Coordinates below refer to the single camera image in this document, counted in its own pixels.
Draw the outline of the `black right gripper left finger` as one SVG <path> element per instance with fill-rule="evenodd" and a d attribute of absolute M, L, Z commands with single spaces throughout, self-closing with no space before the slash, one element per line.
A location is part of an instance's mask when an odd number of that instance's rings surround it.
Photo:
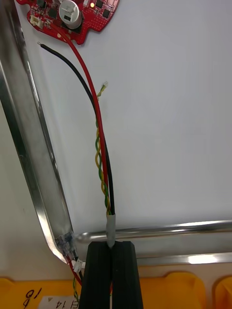
<path fill-rule="evenodd" d="M 110 307 L 111 266 L 111 251 L 107 243 L 90 243 L 81 289 L 82 309 Z"/>

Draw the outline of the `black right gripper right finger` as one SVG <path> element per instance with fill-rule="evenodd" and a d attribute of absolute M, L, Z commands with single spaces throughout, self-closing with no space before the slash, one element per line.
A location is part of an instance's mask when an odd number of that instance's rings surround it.
<path fill-rule="evenodd" d="M 142 309 L 143 300 L 134 244 L 130 241 L 115 242 L 112 258 L 112 308 Z"/>

